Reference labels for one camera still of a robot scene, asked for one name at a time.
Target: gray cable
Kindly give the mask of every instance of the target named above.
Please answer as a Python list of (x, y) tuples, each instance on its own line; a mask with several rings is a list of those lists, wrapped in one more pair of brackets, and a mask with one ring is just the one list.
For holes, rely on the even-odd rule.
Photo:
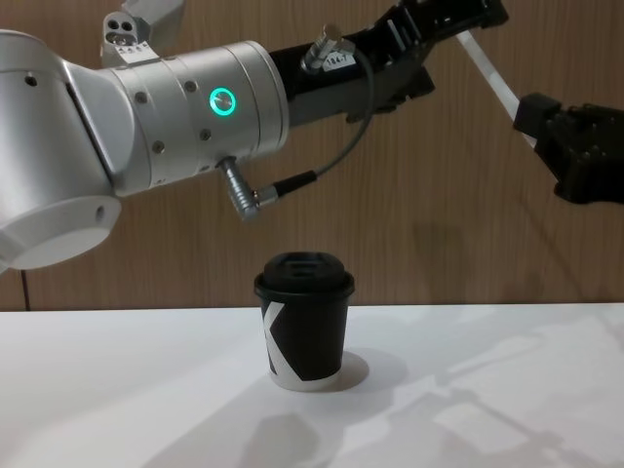
[(372, 116), (374, 114), (374, 71), (372, 70), (371, 62), (369, 58), (361, 51), (356, 49), (353, 54), (355, 60), (362, 66), (367, 75), (367, 81), (369, 83), (369, 94), (367, 100), (367, 107), (364, 114), (364, 118), (362, 119), (362, 124), (360, 124), (360, 128), (358, 132), (353, 136), (349, 144), (347, 144), (340, 154), (338, 154), (334, 159), (329, 161), (325, 166), (320, 167), (315, 172), (317, 177), (323, 176), (327, 172), (331, 171), (338, 164), (340, 164), (344, 158), (346, 158), (351, 151), (358, 145), (364, 134), (369, 129), (369, 125), (371, 124)]

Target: white rod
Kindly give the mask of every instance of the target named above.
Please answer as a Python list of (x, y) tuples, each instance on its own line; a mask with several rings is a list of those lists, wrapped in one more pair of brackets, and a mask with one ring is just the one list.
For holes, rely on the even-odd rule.
[[(477, 65), (477, 68), (479, 68), (479, 71), (481, 71), (481, 74), (489, 83), (489, 86), (498, 97), (498, 100), (503, 104), (513, 122), (516, 119), (516, 114), (518, 113), (518, 107), (520, 105), (520, 101), (514, 92), (509, 88), (505, 80), (503, 80), (503, 77), (500, 76), (500, 73), (498, 73), (498, 70), (496, 70), (470, 31), (457, 34), (457, 40), (466, 50), (468, 56), (475, 65)], [(525, 135), (525, 139), (531, 148), (535, 147), (535, 138)]]

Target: wooden wall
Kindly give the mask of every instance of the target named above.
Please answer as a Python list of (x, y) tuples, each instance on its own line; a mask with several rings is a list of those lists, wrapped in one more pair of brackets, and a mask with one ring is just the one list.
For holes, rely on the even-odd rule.
[[(120, 2), (0, 0), (0, 27), (98, 66), (101, 20)], [(309, 41), (326, 21), (359, 29), (392, 3), (189, 0), (175, 50), (241, 39), (274, 50)], [(477, 36), (518, 94), (624, 108), (624, 3), (506, 5), (511, 21)], [(30, 306), (254, 304), (254, 275), (291, 250), (338, 255), (356, 277), (360, 304), (624, 299), (624, 208), (558, 200), (549, 173), (454, 40), (434, 51), (428, 69), (437, 92), (376, 118), (348, 162), (306, 193), (249, 224), (217, 175), (130, 198), (105, 245), (27, 273)], [(340, 118), (296, 130), (281, 154), (245, 172), (262, 184), (312, 168), (354, 130)], [(0, 291), (11, 291), (11, 281)]]
[(0, 312), (26, 310), (21, 274), (8, 271), (0, 277)]

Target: green indicator light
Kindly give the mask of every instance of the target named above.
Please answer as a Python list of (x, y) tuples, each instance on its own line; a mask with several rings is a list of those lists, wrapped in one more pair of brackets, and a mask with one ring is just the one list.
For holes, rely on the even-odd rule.
[(227, 117), (236, 110), (236, 97), (227, 88), (216, 88), (210, 97), (211, 108), (216, 115)]

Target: black coffee cup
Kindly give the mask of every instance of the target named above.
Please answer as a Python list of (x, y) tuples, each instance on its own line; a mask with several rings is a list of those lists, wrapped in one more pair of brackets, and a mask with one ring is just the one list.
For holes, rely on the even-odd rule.
[(255, 278), (273, 380), (313, 392), (339, 378), (353, 276), (329, 253), (283, 253)]

